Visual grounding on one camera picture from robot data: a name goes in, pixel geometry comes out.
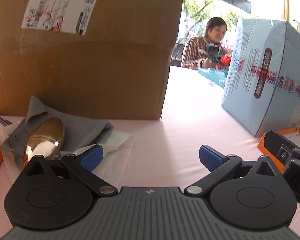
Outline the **orange shoebox lid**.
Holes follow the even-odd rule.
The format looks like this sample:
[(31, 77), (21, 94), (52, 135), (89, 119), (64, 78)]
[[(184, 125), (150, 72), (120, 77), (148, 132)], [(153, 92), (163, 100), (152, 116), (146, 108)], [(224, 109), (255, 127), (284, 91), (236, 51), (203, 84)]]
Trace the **orange shoebox lid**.
[(262, 135), (257, 148), (271, 158), (282, 173), (286, 159), (293, 148), (300, 148), (300, 127), (268, 131)]

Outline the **gold shoe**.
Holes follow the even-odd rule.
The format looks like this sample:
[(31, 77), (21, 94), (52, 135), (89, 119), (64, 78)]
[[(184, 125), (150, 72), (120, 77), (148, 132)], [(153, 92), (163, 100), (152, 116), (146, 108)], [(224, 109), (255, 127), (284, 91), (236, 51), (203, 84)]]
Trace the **gold shoe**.
[(29, 137), (25, 146), (23, 165), (26, 166), (35, 155), (46, 160), (61, 157), (61, 148), (65, 139), (65, 128), (59, 118), (45, 120)]

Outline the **grey cloth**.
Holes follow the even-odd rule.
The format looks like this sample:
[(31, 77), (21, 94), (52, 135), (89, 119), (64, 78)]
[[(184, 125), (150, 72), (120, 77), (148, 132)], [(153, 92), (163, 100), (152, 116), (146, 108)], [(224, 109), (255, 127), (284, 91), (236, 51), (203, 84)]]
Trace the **grey cloth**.
[(24, 168), (23, 155), (26, 143), (44, 121), (59, 118), (64, 126), (64, 144), (61, 154), (74, 152), (91, 144), (103, 144), (114, 127), (108, 120), (91, 119), (59, 112), (44, 105), (37, 97), (31, 98), (27, 116), (1, 145), (3, 151), (13, 152), (16, 166)]

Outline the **white foam wrapping sheet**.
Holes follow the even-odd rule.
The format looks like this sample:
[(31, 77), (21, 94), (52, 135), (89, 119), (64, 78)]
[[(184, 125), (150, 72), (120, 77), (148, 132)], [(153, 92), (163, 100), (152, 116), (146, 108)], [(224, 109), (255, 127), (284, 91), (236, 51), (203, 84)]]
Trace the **white foam wrapping sheet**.
[[(121, 131), (112, 131), (106, 143), (102, 144), (103, 160), (92, 173), (114, 187), (118, 187), (129, 159), (134, 138)], [(2, 150), (6, 173), (11, 183), (18, 178), (21, 170), (16, 166), (14, 154), (8, 147)]]

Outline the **light blue cardboard box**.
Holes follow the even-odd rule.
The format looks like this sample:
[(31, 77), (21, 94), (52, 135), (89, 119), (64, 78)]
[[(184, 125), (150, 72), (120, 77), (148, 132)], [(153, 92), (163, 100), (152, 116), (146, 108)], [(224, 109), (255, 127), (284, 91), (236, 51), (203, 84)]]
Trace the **light blue cardboard box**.
[(300, 34), (287, 21), (239, 20), (222, 107), (255, 137), (300, 127)]

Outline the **black pen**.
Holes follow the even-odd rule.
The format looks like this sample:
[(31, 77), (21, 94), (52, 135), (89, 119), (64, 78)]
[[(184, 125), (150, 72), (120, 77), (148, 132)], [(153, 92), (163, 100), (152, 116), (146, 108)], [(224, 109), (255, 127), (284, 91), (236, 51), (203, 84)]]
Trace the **black pen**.
[(3, 119), (1, 116), (0, 116), (0, 123), (3, 125), (3, 126), (9, 126), (11, 125), (12, 123), (6, 119)]

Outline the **teal flat box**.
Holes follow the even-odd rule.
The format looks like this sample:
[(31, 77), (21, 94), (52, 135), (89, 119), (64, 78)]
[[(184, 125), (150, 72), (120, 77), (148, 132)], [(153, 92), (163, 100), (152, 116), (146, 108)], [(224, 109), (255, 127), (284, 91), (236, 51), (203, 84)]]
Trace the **teal flat box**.
[(198, 73), (219, 87), (224, 88), (228, 76), (229, 68), (215, 69), (215, 68), (199, 68)]

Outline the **woman in plaid jacket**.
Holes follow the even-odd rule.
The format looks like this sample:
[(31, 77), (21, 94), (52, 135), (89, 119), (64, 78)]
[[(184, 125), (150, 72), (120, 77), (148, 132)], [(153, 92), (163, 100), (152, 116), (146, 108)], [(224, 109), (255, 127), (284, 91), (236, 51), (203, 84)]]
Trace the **woman in plaid jacket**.
[[(223, 69), (229, 67), (231, 55), (221, 46), (227, 29), (228, 26), (222, 18), (210, 18), (206, 24), (205, 34), (203, 36), (190, 38), (185, 45), (181, 59), (181, 67), (191, 70), (198, 70), (199, 68)], [(213, 62), (213, 60), (208, 57), (206, 49), (211, 43), (216, 44), (221, 50), (223, 56), (219, 63)]]

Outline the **large brown cardboard box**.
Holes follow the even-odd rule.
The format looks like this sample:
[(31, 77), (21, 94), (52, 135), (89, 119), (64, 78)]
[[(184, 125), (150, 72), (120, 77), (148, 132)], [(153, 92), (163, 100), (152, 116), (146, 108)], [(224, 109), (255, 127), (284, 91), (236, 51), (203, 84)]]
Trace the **large brown cardboard box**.
[(0, 0), (0, 115), (158, 120), (183, 0)]

